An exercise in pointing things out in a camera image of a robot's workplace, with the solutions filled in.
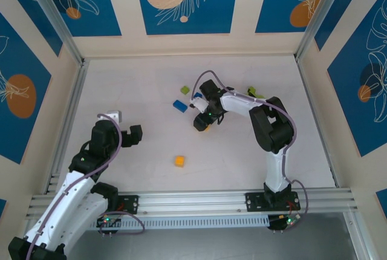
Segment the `wall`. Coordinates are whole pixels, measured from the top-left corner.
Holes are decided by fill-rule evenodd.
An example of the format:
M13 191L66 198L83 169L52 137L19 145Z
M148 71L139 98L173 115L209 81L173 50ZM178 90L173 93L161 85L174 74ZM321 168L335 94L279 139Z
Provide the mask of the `wall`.
M21 226L31 196L40 193L45 184L44 179L50 167L49 160L56 147L77 65L65 47L62 47L58 54L54 52L54 48L47 42L47 37L43 37L18 0L1 0L0 14L0 36L4 34L4 26L8 23L10 26L7 31L12 34L5 50L1 51L5 44L2 44L0 50L0 71L9 83L11 78L8 74L12 72L16 72L17 76L29 73L34 83L34 88L30 85L27 90L28 96L13 93L12 97L8 96L3 102L0 100L0 154L5 154L5 149L15 151L19 144L18 139L27 137L28 141L27 148L18 151L17 156L8 153L6 156L0 156L0 198L7 201L0 221L0 259L8 259L7 246L12 237L21 236L23 232ZM23 65L9 63L22 59L25 59ZM22 81L14 82L14 85L20 86L18 83ZM12 90L9 86L0 83L1 91ZM29 106L32 97L36 97L36 103L32 106L33 115L30 117L29 114L22 114L20 109L12 107L18 99L23 106ZM36 117L36 120L29 125L30 133L27 128L21 126L32 117Z
M387 220L376 197L378 190L387 188L387 145L383 144L387 142L387 124L377 123L380 121L379 114L375 115L373 110L367 112L365 109L374 107L372 100L376 94L370 91L367 97L358 98L360 92L357 92L361 84L368 84L361 82L361 75L364 74L362 70L366 65L362 60L368 60L367 54L375 51L375 48L367 44L368 32L351 37L363 29L361 22L363 19L367 21L365 17L368 12L374 15L375 9L371 7L376 1L352 0L325 45L319 51L313 42L301 59L301 65L340 183L351 187L376 249L381 259L387 259ZM371 21L367 22L370 24L369 29L372 27L372 19L368 16ZM348 49L354 44L358 47ZM378 69L374 66L374 74L382 71L383 67ZM351 98L355 101L346 108Z
M83 56L114 57L294 53L320 0L53 1Z

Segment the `white floor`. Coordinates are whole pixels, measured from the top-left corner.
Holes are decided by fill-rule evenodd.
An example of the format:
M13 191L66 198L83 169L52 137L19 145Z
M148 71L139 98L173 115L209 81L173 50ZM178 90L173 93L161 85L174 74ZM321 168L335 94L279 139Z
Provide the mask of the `white floor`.
M122 111L122 129L141 124L143 140L120 151L100 181L121 191L261 189L266 155L257 144L250 120L227 113L219 126L198 132L196 109L185 113L172 106L189 104L191 89L205 70L245 93L254 86L266 98L279 97L298 128L288 156L287 175L307 187L334 187L293 56L165 56L92 60L74 120L59 183L72 157L90 139L100 112ZM210 75L202 82L212 79ZM174 166L176 155L185 167Z

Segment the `purple cable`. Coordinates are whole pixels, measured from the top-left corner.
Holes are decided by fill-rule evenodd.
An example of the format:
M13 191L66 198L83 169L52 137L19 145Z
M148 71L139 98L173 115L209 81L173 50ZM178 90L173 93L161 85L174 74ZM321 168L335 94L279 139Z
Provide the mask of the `purple cable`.
M294 134L293 134L293 138L291 139L291 142L286 145L286 147L284 148L284 150L282 151L282 166L281 166L281 170L282 170L282 176L285 178L285 180L290 183L290 184L293 184L293 183L298 183L302 190L304 191L304 194L305 194L305 212L304 212L304 215L306 215L308 213L308 209L309 209L309 199L308 199L308 194L307 194L307 190L305 188L305 186L299 181L299 180L289 180L285 174L285 164L286 164L286 152L289 150L289 148L294 144L294 142L296 141L296 138L297 138L297 127L296 127L296 123L294 122L294 120L292 119L292 117L290 117L290 115L288 113L286 113L283 109L281 109L280 107L277 107L273 104L270 104L264 100L261 100L261 99L257 99L257 98L253 98L253 97L250 97L250 96L246 96L246 95L243 95L243 94L237 94L237 93L234 93L233 91L230 91L229 89L227 89L227 87L222 83L222 81L220 81L219 77L215 74L214 71L212 70L207 70L205 72L203 72L199 78L197 79L197 81L195 82L195 85L193 86L193 90L192 90L192 95L191 95L191 100L194 99L194 94L195 94L195 90L196 90L196 87L199 83L199 80L201 79L201 77L203 77L205 74L207 73L211 73L213 74L213 76L216 78L216 80L218 81L218 83L221 85L221 87L226 90L228 93L230 93L231 95L234 95L236 97L240 97L240 98L245 98L247 100L250 100L252 102L257 102L257 103L261 103L263 105L266 105L272 109L275 109L277 110L278 112L280 112L282 115L284 115L290 122L291 126L293 127L293 130L294 130Z
M117 149L115 150L115 153L109 158L109 160L104 163L101 167L97 168L96 170L84 175L83 177L77 179L76 181L72 182L64 191L63 193L60 195L60 197L56 200L56 202L53 204L53 206L51 207L51 209L48 211L46 217L44 218L44 220L42 221L42 224L40 226L40 228L37 230L36 232L36 235L35 237L33 238L32 242L31 242L31 245L30 245L30 248L28 249L28 253L27 253L27 257L26 257L26 260L30 260L31 258L31 254L32 254L32 250L34 249L34 246L37 242L37 239L39 238L39 236L42 234L42 231L44 229L44 227L46 226L46 223L48 222L48 220L50 219L50 216L53 214L53 212L55 211L56 207L59 205L59 203L62 201L62 199L68 194L68 191L70 189L72 189L75 185L77 185L79 182L81 182L82 180L86 179L86 178L89 178L90 176L104 170L105 168L107 168L110 164L110 162L112 162L115 157L117 156L117 154L119 153L120 151L120 148L121 148L121 145L122 145L122 135L121 135L121 130L120 130L120 126L112 119L110 118L109 116L107 115L104 115L104 114L98 114L97 117L104 117L108 120L110 120L113 124L114 124L114 127L117 129L117 132L119 134L119 144L117 146Z
M114 212L102 213L100 216L104 216L104 215L127 215L127 216L131 216L132 218L134 218L142 226L142 230L139 231L139 232L118 233L118 234L114 234L114 236L139 235L139 234L142 234L142 233L145 232L145 225L144 225L144 223L141 222L141 220L139 218L137 218L135 215L133 215L131 213L122 212L122 211L116 210ZM102 234L103 225L104 225L104 223L102 223L100 228L99 228L99 233L100 234Z

